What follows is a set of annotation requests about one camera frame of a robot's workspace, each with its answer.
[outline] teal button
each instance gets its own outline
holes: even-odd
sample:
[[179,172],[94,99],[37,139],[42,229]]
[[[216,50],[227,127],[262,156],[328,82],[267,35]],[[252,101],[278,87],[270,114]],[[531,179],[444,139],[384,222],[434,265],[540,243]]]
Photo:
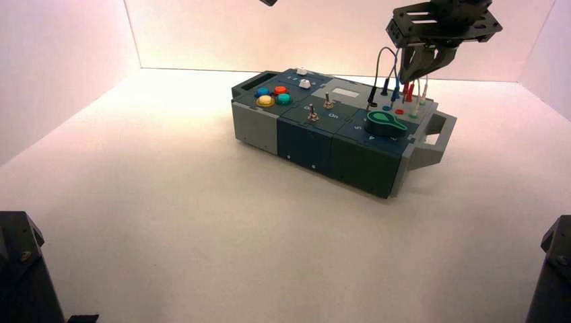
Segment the teal button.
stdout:
[[280,105],[280,106],[285,106],[287,104],[292,103],[292,97],[290,97],[289,94],[280,94],[277,96],[276,102]]

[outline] arcade button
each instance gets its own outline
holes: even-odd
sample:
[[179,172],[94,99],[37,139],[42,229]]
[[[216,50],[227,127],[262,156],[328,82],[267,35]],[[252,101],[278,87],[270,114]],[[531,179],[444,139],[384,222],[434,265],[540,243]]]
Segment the arcade button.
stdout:
[[286,94],[286,93],[288,93],[288,92],[289,92],[289,91],[288,91],[288,89],[287,89],[285,86],[276,86],[276,87],[273,89],[273,93],[274,93],[276,96],[278,96],[278,95],[280,95],[280,94]]
[[256,94],[254,95],[256,98],[259,98],[261,96],[268,96],[269,93],[269,89],[267,89],[266,87],[260,87],[257,91]]
[[269,108],[273,106],[275,103],[275,99],[271,96],[261,96],[256,100],[256,104],[262,108]]
[[292,103],[292,97],[289,94],[280,94],[276,98],[276,103],[285,106]]

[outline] white wall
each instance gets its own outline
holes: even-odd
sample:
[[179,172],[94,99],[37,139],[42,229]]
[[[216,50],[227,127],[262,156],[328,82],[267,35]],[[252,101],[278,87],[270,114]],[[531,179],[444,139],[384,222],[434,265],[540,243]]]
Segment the white wall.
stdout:
[[[143,67],[373,75],[393,9],[422,0],[127,0]],[[504,26],[433,77],[516,81],[553,0],[496,0]],[[383,74],[389,70],[385,59]]]
[[0,0],[0,165],[140,68],[122,0]]
[[520,83],[571,120],[571,1],[557,0],[520,76]]

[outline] white tabletop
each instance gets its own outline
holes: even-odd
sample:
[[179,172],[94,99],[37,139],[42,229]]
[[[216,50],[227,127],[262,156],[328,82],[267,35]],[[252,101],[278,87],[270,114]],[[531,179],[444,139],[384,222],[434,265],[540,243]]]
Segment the white tabletop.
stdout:
[[252,75],[142,70],[0,168],[66,315],[525,319],[541,236],[571,212],[571,123],[515,83],[432,81],[458,117],[444,159],[383,200],[235,140],[230,88]]

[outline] white knob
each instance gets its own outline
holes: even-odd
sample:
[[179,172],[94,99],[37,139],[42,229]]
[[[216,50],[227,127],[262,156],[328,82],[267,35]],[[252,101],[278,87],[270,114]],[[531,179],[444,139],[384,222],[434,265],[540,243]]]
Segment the white knob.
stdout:
[[298,75],[307,75],[307,70],[301,67],[298,69],[297,73]]
[[308,88],[311,87],[311,82],[309,82],[309,80],[307,80],[307,79],[302,79],[302,80],[300,81],[300,87],[301,87],[302,89],[308,89]]

